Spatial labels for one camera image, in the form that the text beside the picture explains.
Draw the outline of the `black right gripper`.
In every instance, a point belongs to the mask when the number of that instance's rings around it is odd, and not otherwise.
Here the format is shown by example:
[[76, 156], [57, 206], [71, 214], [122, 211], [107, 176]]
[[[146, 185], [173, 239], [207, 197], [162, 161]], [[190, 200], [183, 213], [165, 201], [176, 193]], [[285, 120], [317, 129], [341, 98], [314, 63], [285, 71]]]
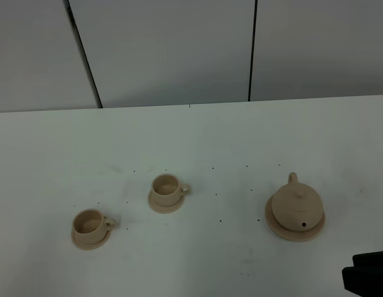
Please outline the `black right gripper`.
[[383, 251], [357, 254], [353, 266], [342, 270], [347, 291], [358, 296], [383, 296]]

